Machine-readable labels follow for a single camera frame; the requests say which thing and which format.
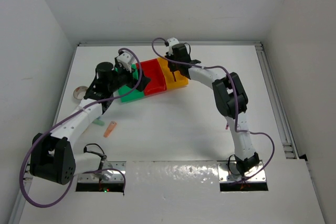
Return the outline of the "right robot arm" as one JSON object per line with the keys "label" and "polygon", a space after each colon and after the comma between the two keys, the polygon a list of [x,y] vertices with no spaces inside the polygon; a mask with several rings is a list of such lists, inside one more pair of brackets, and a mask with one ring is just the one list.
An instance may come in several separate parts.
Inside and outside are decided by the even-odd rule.
{"label": "right robot arm", "polygon": [[244,176],[259,164],[259,156],[253,147],[247,124],[248,97],[237,73],[219,74],[214,68],[201,65],[199,60],[191,59],[185,44],[172,38],[166,59],[170,72],[178,71],[182,76],[209,87],[214,94],[219,113],[227,120],[234,142],[236,169]]}

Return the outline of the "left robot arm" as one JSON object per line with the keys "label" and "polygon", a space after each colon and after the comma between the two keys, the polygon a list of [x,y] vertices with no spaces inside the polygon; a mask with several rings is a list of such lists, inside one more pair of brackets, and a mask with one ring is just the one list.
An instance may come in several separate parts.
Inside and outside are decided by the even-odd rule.
{"label": "left robot arm", "polygon": [[74,154],[76,141],[87,127],[102,116],[114,99],[114,93],[123,86],[142,91],[150,82],[138,68],[132,67],[136,58],[125,51],[115,63],[101,62],[96,66],[95,78],[86,90],[70,119],[47,134],[37,134],[30,155],[30,173],[33,176],[65,185],[77,174],[99,170],[104,154],[85,150]]}

